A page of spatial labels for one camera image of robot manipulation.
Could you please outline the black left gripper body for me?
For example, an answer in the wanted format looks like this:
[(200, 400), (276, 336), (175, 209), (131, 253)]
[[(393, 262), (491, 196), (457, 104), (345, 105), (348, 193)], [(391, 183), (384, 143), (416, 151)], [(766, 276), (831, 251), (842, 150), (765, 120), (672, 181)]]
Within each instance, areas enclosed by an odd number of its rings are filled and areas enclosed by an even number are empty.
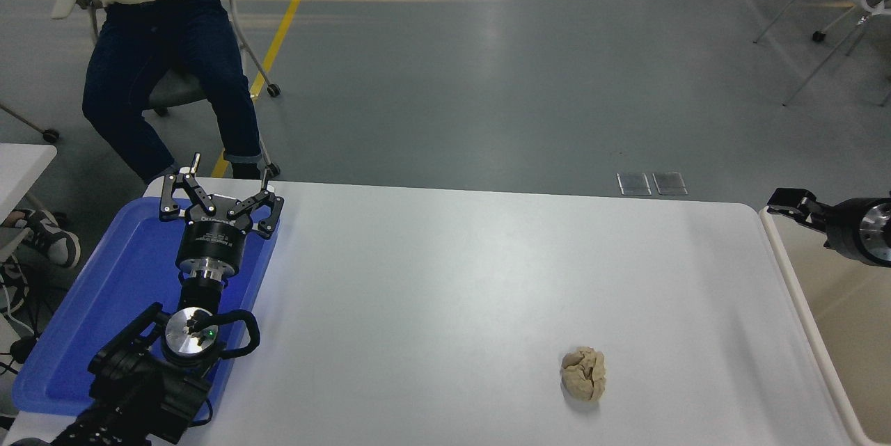
[(247, 214), (235, 220), (227, 217), (238, 202), (228, 196), (212, 196), (212, 205), (216, 208), (213, 215), (207, 214), (198, 204), (188, 208), (187, 224), (175, 258), (178, 268), (186, 269), (188, 263), (204, 259), (226, 263), (230, 269), (241, 268), (252, 220)]

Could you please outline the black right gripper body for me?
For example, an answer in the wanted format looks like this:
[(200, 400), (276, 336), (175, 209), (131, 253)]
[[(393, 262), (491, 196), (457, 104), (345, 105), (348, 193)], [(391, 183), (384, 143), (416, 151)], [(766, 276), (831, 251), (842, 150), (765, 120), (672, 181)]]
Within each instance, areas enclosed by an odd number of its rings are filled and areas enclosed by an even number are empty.
[(827, 244), (846, 258), (877, 264), (877, 199), (853, 198), (826, 212)]

